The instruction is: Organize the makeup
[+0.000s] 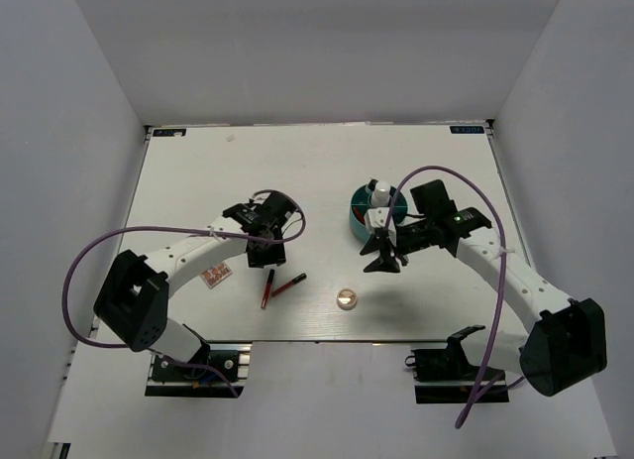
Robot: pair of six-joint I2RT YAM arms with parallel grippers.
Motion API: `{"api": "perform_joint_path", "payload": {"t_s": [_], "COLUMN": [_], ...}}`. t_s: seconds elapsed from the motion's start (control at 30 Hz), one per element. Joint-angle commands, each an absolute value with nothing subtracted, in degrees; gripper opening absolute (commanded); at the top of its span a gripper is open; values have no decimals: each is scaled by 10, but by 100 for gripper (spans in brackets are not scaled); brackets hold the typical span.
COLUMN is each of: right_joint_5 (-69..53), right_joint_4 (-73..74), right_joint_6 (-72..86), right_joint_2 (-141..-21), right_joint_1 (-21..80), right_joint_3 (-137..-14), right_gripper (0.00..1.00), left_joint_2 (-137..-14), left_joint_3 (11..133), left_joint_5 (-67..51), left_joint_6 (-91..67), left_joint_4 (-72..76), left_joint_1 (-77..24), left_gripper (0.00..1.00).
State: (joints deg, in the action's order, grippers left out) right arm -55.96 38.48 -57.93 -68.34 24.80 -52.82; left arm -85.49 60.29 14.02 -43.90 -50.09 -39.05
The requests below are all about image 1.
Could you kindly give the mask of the red lip gloss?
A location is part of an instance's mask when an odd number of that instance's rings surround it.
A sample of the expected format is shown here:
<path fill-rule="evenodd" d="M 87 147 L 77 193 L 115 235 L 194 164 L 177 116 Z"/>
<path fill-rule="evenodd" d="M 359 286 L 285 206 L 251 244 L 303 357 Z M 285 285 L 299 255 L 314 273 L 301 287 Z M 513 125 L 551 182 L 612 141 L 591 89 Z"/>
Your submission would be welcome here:
<path fill-rule="evenodd" d="M 358 207 L 352 207 L 351 211 L 354 217 L 362 224 L 365 223 L 365 215 Z"/>
<path fill-rule="evenodd" d="M 267 307 L 267 303 L 268 303 L 268 300 L 270 298 L 270 293 L 271 293 L 271 289 L 272 289 L 272 286 L 273 286 L 274 276 L 275 276 L 275 270 L 274 269 L 270 269 L 268 271 L 266 282 L 265 282 L 265 285 L 264 285 L 264 293 L 263 293 L 263 298 L 262 298 L 262 301 L 261 301 L 261 309 L 262 310 L 265 310 L 266 307 Z"/>

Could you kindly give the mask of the brown lip gloss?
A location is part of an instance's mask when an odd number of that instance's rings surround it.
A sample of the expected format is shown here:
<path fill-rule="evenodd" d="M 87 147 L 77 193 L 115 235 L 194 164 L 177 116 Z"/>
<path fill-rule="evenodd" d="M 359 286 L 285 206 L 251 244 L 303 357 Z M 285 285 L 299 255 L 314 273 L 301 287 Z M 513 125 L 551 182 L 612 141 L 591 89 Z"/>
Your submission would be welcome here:
<path fill-rule="evenodd" d="M 307 279 L 307 274 L 306 273 L 301 273 L 300 275 L 298 275 L 295 278 L 293 278 L 292 280 L 288 281 L 287 283 L 285 283 L 281 287 L 278 287 L 277 289 L 275 289 L 271 293 L 271 296 L 272 297 L 276 297 L 276 296 L 284 293 L 285 291 L 289 290 L 290 288 L 302 283 L 306 279 Z"/>

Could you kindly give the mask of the square eyeshadow palette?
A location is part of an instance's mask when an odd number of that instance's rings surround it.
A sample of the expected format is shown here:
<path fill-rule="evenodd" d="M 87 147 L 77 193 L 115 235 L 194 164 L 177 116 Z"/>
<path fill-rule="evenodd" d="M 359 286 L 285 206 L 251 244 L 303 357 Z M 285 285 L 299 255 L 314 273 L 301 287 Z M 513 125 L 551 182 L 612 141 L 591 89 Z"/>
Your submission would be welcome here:
<path fill-rule="evenodd" d="M 231 268 L 222 262 L 202 272 L 200 277 L 208 288 L 214 288 L 232 273 Z"/>

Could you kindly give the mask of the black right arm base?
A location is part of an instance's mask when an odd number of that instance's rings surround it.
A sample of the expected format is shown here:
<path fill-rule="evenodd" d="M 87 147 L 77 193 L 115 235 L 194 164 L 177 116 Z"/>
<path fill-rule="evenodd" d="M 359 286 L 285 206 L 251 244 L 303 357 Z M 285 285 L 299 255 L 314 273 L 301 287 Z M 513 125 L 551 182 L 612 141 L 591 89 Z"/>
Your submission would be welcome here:
<path fill-rule="evenodd" d="M 404 360 L 413 374 L 415 399 L 418 404 L 464 404 L 476 382 L 480 356 L 487 345 L 488 334 L 482 325 L 474 325 L 450 335 L 444 342 L 413 345 Z M 482 382 L 491 388 L 477 401 L 505 403 L 509 401 L 505 373 L 519 370 L 519 348 L 522 339 L 498 333 Z"/>

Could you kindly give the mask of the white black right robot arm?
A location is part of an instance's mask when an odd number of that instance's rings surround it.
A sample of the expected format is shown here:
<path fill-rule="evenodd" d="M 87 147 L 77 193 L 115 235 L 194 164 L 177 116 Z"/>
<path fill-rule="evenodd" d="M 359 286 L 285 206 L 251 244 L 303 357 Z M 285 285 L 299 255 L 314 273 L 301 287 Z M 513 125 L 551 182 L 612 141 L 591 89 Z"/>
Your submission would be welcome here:
<path fill-rule="evenodd" d="M 606 368 L 605 316 L 599 304 L 576 300 L 547 282 L 502 246 L 500 234 L 479 210 L 458 209 L 440 180 L 411 189 L 418 212 L 409 224 L 403 221 L 407 203 L 394 186 L 373 179 L 360 192 L 351 212 L 364 219 L 369 233 L 363 254 L 377 255 L 366 272 L 397 274 L 408 255 L 444 249 L 490 285 L 524 327 L 521 334 L 498 333 L 491 351 L 484 326 L 451 335 L 435 377 L 470 378 L 487 358 L 492 368 L 513 371 L 552 397 Z"/>

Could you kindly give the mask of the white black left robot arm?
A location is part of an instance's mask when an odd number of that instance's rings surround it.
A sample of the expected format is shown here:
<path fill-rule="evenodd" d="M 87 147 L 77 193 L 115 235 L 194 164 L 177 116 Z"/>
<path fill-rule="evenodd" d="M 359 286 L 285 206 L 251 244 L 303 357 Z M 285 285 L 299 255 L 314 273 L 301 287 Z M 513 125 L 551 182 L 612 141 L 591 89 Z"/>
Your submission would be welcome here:
<path fill-rule="evenodd" d="M 245 255 L 251 268 L 285 262 L 282 230 L 300 211 L 287 195 L 264 190 L 225 209 L 203 230 L 148 254 L 126 250 L 115 258 L 94 303 L 94 313 L 133 352 L 150 351 L 174 362 L 186 378 L 209 367 L 209 345 L 168 317 L 169 300 L 207 269 Z"/>

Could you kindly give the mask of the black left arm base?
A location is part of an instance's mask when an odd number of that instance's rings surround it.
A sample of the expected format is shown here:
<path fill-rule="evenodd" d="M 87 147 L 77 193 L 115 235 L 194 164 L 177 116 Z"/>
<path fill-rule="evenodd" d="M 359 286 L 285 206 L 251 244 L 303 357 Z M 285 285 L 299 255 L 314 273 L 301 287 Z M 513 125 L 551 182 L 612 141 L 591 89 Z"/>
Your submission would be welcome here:
<path fill-rule="evenodd" d="M 236 399 L 242 393 L 251 363 L 251 343 L 210 343 L 207 368 L 176 366 L 154 356 L 145 396 L 150 398 Z"/>

